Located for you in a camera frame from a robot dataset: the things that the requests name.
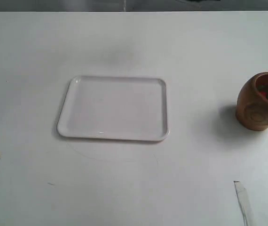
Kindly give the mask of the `brown wooden mortar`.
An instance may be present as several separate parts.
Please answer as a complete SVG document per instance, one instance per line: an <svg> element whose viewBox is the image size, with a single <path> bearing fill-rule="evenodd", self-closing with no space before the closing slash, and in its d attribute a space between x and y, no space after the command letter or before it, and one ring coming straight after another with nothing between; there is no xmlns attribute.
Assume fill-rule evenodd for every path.
<svg viewBox="0 0 268 226"><path fill-rule="evenodd" d="M268 72L251 77L237 99L236 118L247 129L264 131L268 128L268 100L260 91L268 91Z"/></svg>

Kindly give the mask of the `white rectangular plastic tray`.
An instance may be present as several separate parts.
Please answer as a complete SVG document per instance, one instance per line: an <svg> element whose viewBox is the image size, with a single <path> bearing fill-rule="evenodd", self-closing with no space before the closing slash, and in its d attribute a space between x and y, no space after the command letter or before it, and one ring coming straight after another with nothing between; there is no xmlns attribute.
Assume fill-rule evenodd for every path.
<svg viewBox="0 0 268 226"><path fill-rule="evenodd" d="M170 132L166 83L160 78L76 76L57 131L62 137L160 142Z"/></svg>

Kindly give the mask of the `clear tape strip right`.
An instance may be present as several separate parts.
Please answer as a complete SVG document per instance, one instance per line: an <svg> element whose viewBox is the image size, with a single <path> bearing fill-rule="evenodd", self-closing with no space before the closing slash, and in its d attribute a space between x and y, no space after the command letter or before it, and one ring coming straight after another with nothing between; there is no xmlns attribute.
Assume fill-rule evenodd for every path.
<svg viewBox="0 0 268 226"><path fill-rule="evenodd" d="M254 217L246 188L240 181L234 181L238 204L245 226L254 226Z"/></svg>

